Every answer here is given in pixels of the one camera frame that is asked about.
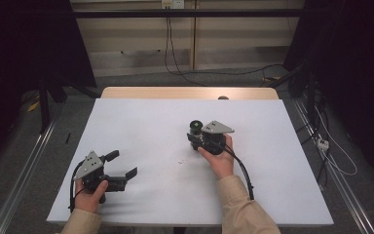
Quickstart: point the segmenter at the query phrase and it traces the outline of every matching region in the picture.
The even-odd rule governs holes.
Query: black curtain
[[[95,87],[76,20],[42,12],[72,9],[69,0],[0,0],[0,145],[17,117],[21,95],[37,90],[41,76]]]
[[[374,167],[374,1],[346,1],[317,75],[323,92]]]

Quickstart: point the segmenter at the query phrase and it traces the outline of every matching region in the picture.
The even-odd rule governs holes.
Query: power strip
[[[172,0],[162,0],[163,9],[172,9]]]
[[[184,0],[162,0],[163,9],[184,9]]]
[[[329,141],[327,141],[325,139],[322,139],[322,138],[319,138],[318,141],[317,141],[317,146],[318,146],[319,149],[326,152],[327,149],[329,149]]]

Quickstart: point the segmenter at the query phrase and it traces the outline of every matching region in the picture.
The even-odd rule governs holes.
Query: sleeve
[[[101,216],[99,214],[74,209],[61,234],[95,234],[98,232],[100,225]]]
[[[242,180],[230,175],[217,182],[223,206],[223,234],[281,233],[275,222],[256,201],[250,201]]]

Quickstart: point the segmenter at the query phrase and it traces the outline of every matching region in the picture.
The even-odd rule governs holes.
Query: electrical cord
[[[78,191],[77,194],[75,194],[75,197],[78,196],[78,194],[80,194],[80,193],[81,193],[82,191],[84,191],[84,190],[85,190],[85,187],[84,187],[84,188],[81,188],[81,190]]]
[[[239,163],[240,168],[242,169],[242,172],[243,172],[243,175],[244,175],[244,179],[245,179],[245,182],[247,184],[248,196],[249,196],[250,200],[254,200],[253,185],[251,185],[250,177],[248,176],[247,169],[245,168],[242,160],[240,160],[239,157],[236,156],[235,152],[233,151],[233,149],[229,145],[225,144],[225,147],[222,147],[218,143],[216,143],[216,142],[214,142],[212,140],[209,140],[209,142],[211,144],[213,144],[214,146],[222,149],[223,151],[226,151],[234,159],[236,159],[236,161]]]
[[[286,9],[287,10],[289,9],[289,1],[288,0],[286,0]],[[293,39],[294,35],[293,35],[292,31],[291,31],[290,19],[289,18],[287,18],[287,26],[289,27],[290,36]]]
[[[168,41],[171,44],[171,53],[172,53],[172,58],[174,60],[175,67],[177,69],[176,72],[175,71],[171,71],[168,68],[168,63],[167,63]],[[171,19],[170,18],[167,18],[167,42],[166,42],[166,51],[165,51],[165,65],[166,65],[166,70],[168,71],[168,73],[170,73],[172,75],[182,76],[183,79],[186,80],[187,82],[190,82],[190,83],[195,84],[195,85],[203,86],[203,87],[207,87],[207,85],[204,85],[204,84],[192,81],[192,80],[188,79],[187,77],[185,77],[185,75],[187,75],[187,74],[245,75],[245,74],[251,74],[251,73],[258,72],[258,71],[262,71],[263,72],[263,74],[262,74],[263,75],[263,83],[260,85],[260,87],[262,87],[262,85],[264,84],[265,80],[268,79],[268,78],[265,77],[264,70],[267,69],[267,68],[269,68],[269,67],[273,67],[273,66],[283,66],[282,64],[278,64],[278,63],[277,64],[270,64],[270,65],[266,65],[266,66],[264,66],[262,68],[254,69],[254,70],[251,70],[251,71],[236,72],[236,73],[231,73],[231,72],[217,72],[217,71],[187,71],[187,72],[182,72],[179,69],[177,60],[175,58],[174,45],[173,45],[173,41],[172,41],[172,27],[171,27]]]
[[[326,112],[325,112],[325,110],[324,110],[324,106],[325,106],[324,98],[321,99],[320,101],[315,101],[315,104],[318,105],[318,107],[319,107],[319,109],[320,109],[319,112],[323,112],[323,113],[324,113],[324,115],[325,115],[325,117],[326,117],[327,128],[328,128],[328,126],[329,126],[329,122],[328,122],[327,114],[326,114]],[[314,120],[313,122],[309,121],[309,122],[308,122],[304,127],[306,127],[307,125],[309,125],[309,123],[311,123],[311,124],[313,125],[314,130],[313,130],[311,136],[309,136],[308,138],[306,138],[305,140],[303,140],[303,141],[300,143],[300,144],[302,144],[302,145],[305,144],[306,142],[308,142],[310,139],[313,139],[313,140],[317,140],[317,139],[318,139],[317,134],[318,134],[318,131],[319,131],[319,128],[320,128],[320,121],[319,121],[318,118],[316,117],[315,120]]]
[[[329,130],[329,118],[327,117],[327,113],[326,113],[326,110],[324,108],[325,107],[325,98],[324,97],[322,97],[322,99],[318,102],[318,106],[319,106],[319,109],[320,109],[319,113],[323,113],[325,118],[326,118],[326,124],[322,123],[323,127],[326,128],[327,130]],[[329,135],[326,134],[324,139],[327,140],[327,142],[329,142]],[[324,184],[323,184],[324,188],[326,188],[326,186],[327,186],[326,162],[328,161],[327,159],[329,158],[329,154],[330,154],[330,142],[329,142],[329,148],[325,152],[326,157],[324,157],[324,159],[320,157],[320,159],[322,159],[322,164],[321,164],[320,170],[319,170],[318,175],[317,175],[317,183],[318,183],[318,181],[320,180],[321,172],[324,170]]]
[[[171,43],[172,57],[173,57],[173,60],[174,60],[174,63],[175,63],[175,67],[177,68],[178,73],[172,72],[172,71],[170,71],[169,68],[168,68],[168,64],[167,64],[168,39],[170,40],[170,43]],[[174,45],[173,45],[173,43],[172,43],[172,28],[171,28],[171,19],[170,19],[170,18],[167,18],[167,42],[166,42],[165,64],[166,64],[166,69],[167,69],[167,71],[168,71],[170,74],[173,74],[173,75],[181,75],[181,77],[183,77],[183,79],[184,79],[185,81],[189,82],[189,83],[192,83],[192,84],[195,84],[195,85],[198,85],[198,86],[207,87],[207,85],[204,85],[204,84],[201,84],[201,83],[198,83],[198,82],[195,82],[195,81],[192,81],[192,80],[188,79],[188,78],[185,77],[185,75],[180,71],[180,68],[178,67],[178,64],[177,64],[177,60],[175,59]]]
[[[320,119],[321,123],[323,124],[323,128],[324,130],[326,131],[327,135],[329,136],[329,138],[339,147],[339,149],[342,150],[342,152],[348,157],[348,159],[351,161],[352,165],[354,166],[355,168],[355,171],[353,173],[347,173],[345,171],[343,171],[342,169],[340,169],[336,164],[335,162],[333,162],[332,160],[329,159],[329,157],[327,156],[327,154],[321,149],[321,151],[324,153],[324,157],[328,160],[329,164],[332,165],[336,170],[338,170],[340,173],[346,175],[346,176],[354,176],[357,174],[357,166],[354,162],[354,160],[351,158],[351,156],[349,156],[349,154],[336,142],[336,140],[332,137],[332,135],[330,134],[330,132],[327,130],[327,128],[324,126],[324,121],[323,119],[321,118],[321,115],[318,111],[318,109],[315,107],[315,110],[316,112],[318,113],[318,118]]]
[[[74,169],[74,172],[72,173],[72,177],[71,177],[71,183],[70,183],[70,186],[69,186],[69,211],[70,212],[73,212],[74,209],[75,209],[75,197],[74,197],[74,177],[75,175],[77,174],[77,171],[78,169],[83,165],[85,160],[81,161],[77,167]]]

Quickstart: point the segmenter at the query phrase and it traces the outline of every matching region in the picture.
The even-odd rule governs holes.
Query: white tabletop
[[[333,220],[281,100],[98,99],[47,221],[69,218],[72,171],[91,150],[121,156],[105,173],[138,167],[124,192],[106,193],[100,206],[113,225],[208,226],[222,220],[216,177],[187,140],[189,124],[217,120],[233,129],[234,149],[246,166],[255,200],[284,225]],[[240,167],[235,173],[243,179]]]

